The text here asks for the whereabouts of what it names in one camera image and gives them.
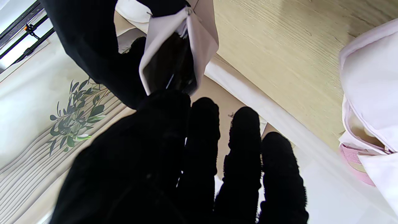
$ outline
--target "wall mural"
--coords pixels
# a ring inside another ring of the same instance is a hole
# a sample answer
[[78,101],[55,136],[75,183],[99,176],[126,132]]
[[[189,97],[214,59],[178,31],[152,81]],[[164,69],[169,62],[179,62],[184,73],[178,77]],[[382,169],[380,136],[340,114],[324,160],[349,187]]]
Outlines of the wall mural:
[[57,141],[60,141],[59,149],[64,152],[75,146],[76,142],[91,138],[85,132],[93,128],[93,124],[104,119],[105,105],[102,100],[110,91],[102,84],[90,82],[90,78],[82,83],[73,80],[70,83],[69,102],[64,109],[57,104],[57,115],[50,115],[50,120],[56,121],[50,130],[55,139],[48,141],[50,156]]

